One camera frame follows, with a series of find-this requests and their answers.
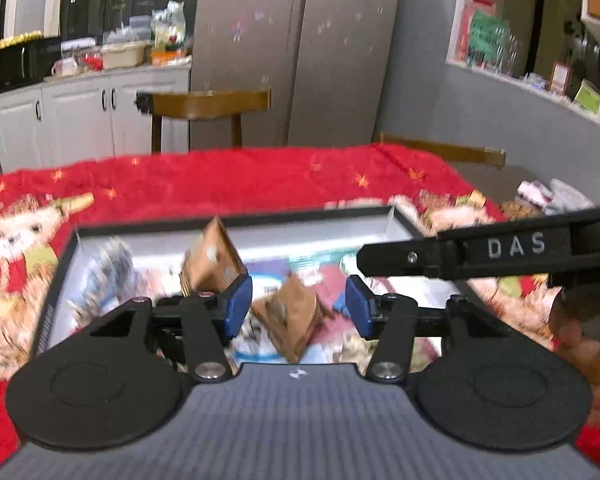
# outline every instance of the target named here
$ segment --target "cabinet door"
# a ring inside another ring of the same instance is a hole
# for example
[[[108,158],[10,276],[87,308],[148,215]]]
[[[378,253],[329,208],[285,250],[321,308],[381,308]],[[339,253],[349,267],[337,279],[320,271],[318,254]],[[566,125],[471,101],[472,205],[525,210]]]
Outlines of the cabinet door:
[[[100,75],[43,88],[55,166],[113,156],[108,85]]]
[[[154,68],[111,78],[111,120],[116,156],[151,153],[151,116],[136,108],[136,92],[188,92],[189,69]],[[189,151],[189,123],[162,121],[162,152]]]
[[[40,88],[0,95],[2,172],[51,165]]]

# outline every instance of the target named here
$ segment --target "refrigerator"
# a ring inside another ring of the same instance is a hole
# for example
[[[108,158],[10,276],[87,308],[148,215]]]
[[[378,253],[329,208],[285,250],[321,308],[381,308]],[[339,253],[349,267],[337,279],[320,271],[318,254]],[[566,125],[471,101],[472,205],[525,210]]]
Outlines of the refrigerator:
[[[398,0],[197,0],[190,89],[271,87],[242,118],[245,146],[371,141]],[[193,122],[192,149],[230,144],[229,121]]]

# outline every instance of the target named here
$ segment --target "brown paper bag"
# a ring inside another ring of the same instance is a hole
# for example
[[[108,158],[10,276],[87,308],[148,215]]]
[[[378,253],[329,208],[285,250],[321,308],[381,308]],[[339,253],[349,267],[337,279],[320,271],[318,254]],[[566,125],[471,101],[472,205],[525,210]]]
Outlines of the brown paper bag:
[[[246,272],[222,221],[216,217],[185,254],[180,273],[182,293],[188,296],[192,290],[222,292],[238,274]]]
[[[269,338],[290,363],[297,363],[324,316],[315,291],[291,275],[274,294],[251,305],[253,314],[269,330]]]

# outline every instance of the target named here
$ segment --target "white mug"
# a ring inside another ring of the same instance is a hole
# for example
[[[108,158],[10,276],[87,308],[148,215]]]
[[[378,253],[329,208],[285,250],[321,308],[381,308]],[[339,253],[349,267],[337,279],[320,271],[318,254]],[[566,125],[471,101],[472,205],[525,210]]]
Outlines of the white mug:
[[[78,63],[73,57],[59,59],[51,67],[51,75],[73,75],[78,73]]]

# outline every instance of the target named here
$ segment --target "plastic container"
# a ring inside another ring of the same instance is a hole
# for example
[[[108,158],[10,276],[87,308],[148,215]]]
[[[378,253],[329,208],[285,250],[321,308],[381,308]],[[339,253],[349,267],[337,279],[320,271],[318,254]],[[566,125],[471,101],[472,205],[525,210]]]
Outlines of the plastic container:
[[[151,28],[151,16],[131,16],[129,18],[129,27],[131,28]]]
[[[171,51],[164,51],[164,50],[154,50],[151,53],[151,64],[153,66],[162,66],[167,64],[170,61],[173,61],[174,59],[177,59],[179,57],[183,57],[184,53],[180,52],[179,50],[171,50]]]
[[[133,28],[132,30],[138,37],[138,41],[151,41],[151,27]]]
[[[141,65],[145,46],[146,43],[140,41],[103,46],[101,54],[104,70]]]

